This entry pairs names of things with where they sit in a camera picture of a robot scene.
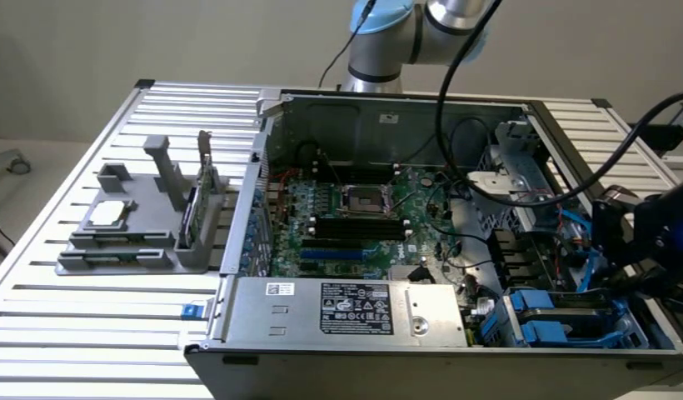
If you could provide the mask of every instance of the green circuit board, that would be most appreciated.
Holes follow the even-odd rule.
[[[271,274],[275,277],[341,276],[347,278],[380,279],[386,278],[387,270],[395,265],[418,266],[420,257],[436,260],[438,243],[446,253],[452,245],[452,238],[440,234],[428,225],[426,202],[432,195],[435,186],[424,187],[422,178],[432,179],[434,171],[422,168],[407,169],[390,184],[383,186],[391,203],[390,212],[372,216],[362,212],[345,210],[345,184],[322,183],[307,178],[303,173],[291,176],[286,182],[286,194],[281,195],[278,211],[273,214],[274,251],[271,259]],[[362,190],[372,190],[374,185],[362,185]],[[444,191],[438,190],[431,201],[438,206],[434,224],[452,231],[452,221],[443,219]],[[303,241],[313,238],[309,232],[310,217],[318,218],[390,218],[408,221],[407,229],[412,234],[406,240],[364,240],[363,260],[309,259],[302,258]],[[317,263],[311,270],[302,268],[303,264]]]

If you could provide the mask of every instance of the slotted metal table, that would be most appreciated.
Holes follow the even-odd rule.
[[[203,338],[206,325],[181,321],[179,315],[183,304],[217,292],[235,191],[259,134],[261,90],[179,82],[133,90],[0,266],[0,398],[211,398],[181,351],[185,343]],[[595,170],[626,136],[626,123],[591,100],[538,100]],[[213,131],[213,158],[231,178],[211,271],[59,277],[58,254],[98,192],[103,163],[122,162],[133,173],[154,173],[141,147],[147,135],[166,134],[171,160],[185,174],[195,174],[201,129]],[[647,196],[667,190],[678,178],[639,140],[602,183],[620,183]]]

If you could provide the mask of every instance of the power supply label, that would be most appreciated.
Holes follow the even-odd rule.
[[[319,329],[329,335],[392,335],[388,285],[322,283]]]

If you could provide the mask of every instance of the white wall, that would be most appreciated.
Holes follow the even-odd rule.
[[[90,141],[138,78],[313,86],[353,0],[0,0],[0,137]],[[342,82],[341,60],[329,83]],[[435,91],[442,67],[407,67]],[[683,88],[683,0],[506,0],[454,91],[604,97],[628,118]]]

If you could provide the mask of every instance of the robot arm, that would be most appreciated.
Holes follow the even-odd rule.
[[[475,28],[487,0],[378,0],[354,39],[350,53],[350,92],[400,93],[404,64],[447,64]],[[370,2],[358,0],[351,30],[363,20]],[[486,32],[468,55],[472,59]]]
[[[623,217],[634,213],[632,238],[624,237]],[[610,187],[592,204],[592,245],[610,268],[594,277],[623,293],[662,298],[683,311],[683,183],[642,201],[619,186]],[[622,267],[651,259],[648,271],[627,277]]]

